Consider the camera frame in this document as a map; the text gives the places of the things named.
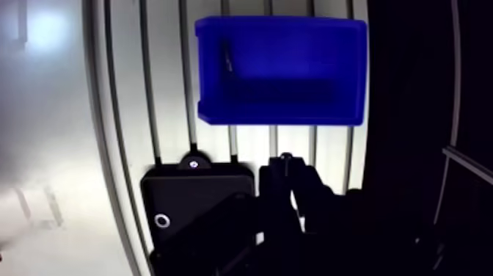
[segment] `blue bin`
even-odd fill
[[[335,18],[198,20],[199,117],[216,125],[361,124],[366,29]]]

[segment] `slatted panel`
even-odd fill
[[[200,150],[207,153],[212,161],[229,161],[230,149],[226,126],[210,126],[197,117],[197,102],[200,98],[200,80],[198,66],[197,37],[195,21],[209,15],[221,14],[220,0],[187,1],[188,36],[191,69],[191,88],[194,96],[194,116],[197,125],[197,144]]]

